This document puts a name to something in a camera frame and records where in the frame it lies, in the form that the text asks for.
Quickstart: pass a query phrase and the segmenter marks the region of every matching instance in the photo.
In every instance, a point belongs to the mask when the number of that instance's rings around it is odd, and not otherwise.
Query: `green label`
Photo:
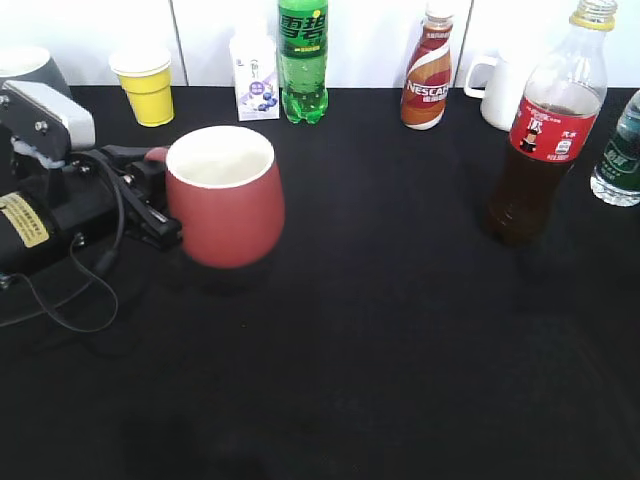
[[[287,57],[313,58],[327,51],[328,5],[315,10],[280,8],[280,51]]]
[[[598,173],[613,186],[623,190],[640,191],[640,157],[626,153],[625,142],[616,135],[604,151]]]

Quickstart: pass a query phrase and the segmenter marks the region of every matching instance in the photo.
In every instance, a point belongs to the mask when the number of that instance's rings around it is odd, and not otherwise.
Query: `white wall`
[[[471,0],[455,3],[457,66]],[[229,40],[242,15],[263,15],[277,33],[277,0],[173,0],[190,85],[232,85]],[[400,87],[420,38],[425,0],[329,0],[330,87]]]
[[[605,59],[612,87],[640,87],[640,0],[618,0],[616,28],[607,35]],[[457,86],[479,54],[494,55],[499,46],[527,44],[526,50],[555,46],[569,28],[578,0],[475,0],[460,62]],[[490,69],[479,68],[474,85],[486,83]]]
[[[503,42],[527,38],[531,48],[554,43],[578,0],[471,0],[457,2],[452,40],[461,54],[461,86],[472,58],[493,53]],[[231,85],[228,43],[237,13],[257,12],[276,32],[277,0],[173,0],[186,69],[192,85]],[[426,0],[330,0],[331,87],[399,87],[419,36]],[[640,0],[618,0],[616,29],[605,47],[611,86],[640,87]],[[117,84],[109,54],[136,39],[166,45],[172,52],[174,85],[184,85],[169,0],[5,0],[0,47],[42,45],[52,51],[72,85]],[[478,72],[482,84],[490,72]]]
[[[185,85],[168,0],[4,0],[0,19],[0,47],[47,48],[71,85],[116,85],[109,55],[138,39],[166,45]]]

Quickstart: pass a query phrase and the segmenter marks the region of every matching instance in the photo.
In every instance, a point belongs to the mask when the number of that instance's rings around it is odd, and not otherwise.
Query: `cup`
[[[72,98],[71,90],[51,53],[42,47],[0,48],[0,88],[7,80],[44,83]]]
[[[265,137],[242,127],[203,128],[147,159],[163,157],[169,210],[182,222],[183,248],[193,260],[238,268],[274,248],[285,206],[274,148]]]
[[[470,97],[482,99],[482,116],[500,130],[511,130],[524,87],[537,63],[537,55],[532,57],[530,53],[526,53],[511,54],[506,49],[501,49],[497,58],[480,55],[474,58],[469,67],[464,92]],[[494,67],[493,76],[484,90],[471,88],[471,78],[480,65]]]
[[[173,120],[171,53],[166,48],[136,47],[109,57],[138,123],[158,127]]]

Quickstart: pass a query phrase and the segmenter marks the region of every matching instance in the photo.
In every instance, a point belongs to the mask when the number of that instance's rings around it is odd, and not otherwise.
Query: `nescafe bottle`
[[[409,62],[402,92],[402,121],[414,130],[434,127],[444,115],[451,83],[450,8],[446,1],[429,2],[422,37]]]
[[[509,134],[487,226],[507,245],[544,231],[555,191],[580,154],[607,94],[602,46],[614,0],[580,0],[571,31],[533,71]]]

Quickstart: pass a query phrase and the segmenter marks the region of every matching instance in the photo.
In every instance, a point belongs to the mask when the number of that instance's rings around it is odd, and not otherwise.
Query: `bottle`
[[[489,231],[507,245],[543,230],[555,191],[580,154],[607,93],[602,46],[614,0],[580,0],[571,31],[531,74],[489,200]]]
[[[280,118],[276,44],[264,18],[241,20],[229,43],[236,86],[238,118]]]
[[[629,100],[604,158],[593,170],[591,190],[618,207],[640,203],[640,90]]]
[[[282,103],[292,123],[316,124],[329,105],[328,0],[279,0]]]
[[[401,116],[404,124],[415,130],[434,127],[444,115],[451,83],[453,12],[449,5],[442,0],[431,0],[427,5],[422,37],[407,68]]]

